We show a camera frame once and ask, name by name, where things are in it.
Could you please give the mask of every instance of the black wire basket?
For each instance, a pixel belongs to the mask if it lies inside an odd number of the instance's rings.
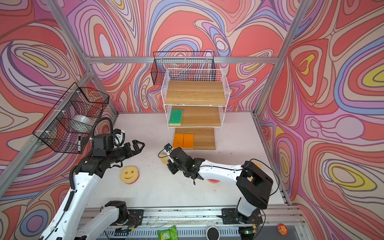
[[[70,99],[64,107],[54,110],[66,97]],[[101,118],[108,102],[108,94],[74,83],[34,129],[33,134],[55,152],[81,154],[94,123]],[[50,114],[57,115],[48,127],[37,130]]]
[[[163,84],[168,68],[216,69],[213,51],[157,51],[153,57],[153,85]]]

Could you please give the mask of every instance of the smiley face sponge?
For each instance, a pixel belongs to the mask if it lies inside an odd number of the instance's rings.
[[[125,167],[121,171],[120,179],[126,184],[132,184],[139,178],[139,170],[134,166]]]

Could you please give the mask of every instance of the green wrapper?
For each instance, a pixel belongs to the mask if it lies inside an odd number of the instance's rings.
[[[176,227],[172,226],[170,229],[158,231],[157,236],[158,240],[177,240]]]

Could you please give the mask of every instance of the round red sticker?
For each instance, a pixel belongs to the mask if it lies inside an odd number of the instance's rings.
[[[282,224],[282,223],[277,225],[277,230],[283,236],[287,236],[288,235],[288,228],[284,224]]]

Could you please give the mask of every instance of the wooden shelf board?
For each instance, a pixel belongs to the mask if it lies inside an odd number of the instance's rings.
[[[194,135],[193,149],[215,150],[215,131],[213,127],[181,127],[176,128],[175,133],[188,133]]]
[[[225,106],[222,82],[170,81],[165,105]]]
[[[182,109],[181,125],[169,127],[221,127],[219,109],[206,106],[173,106]]]

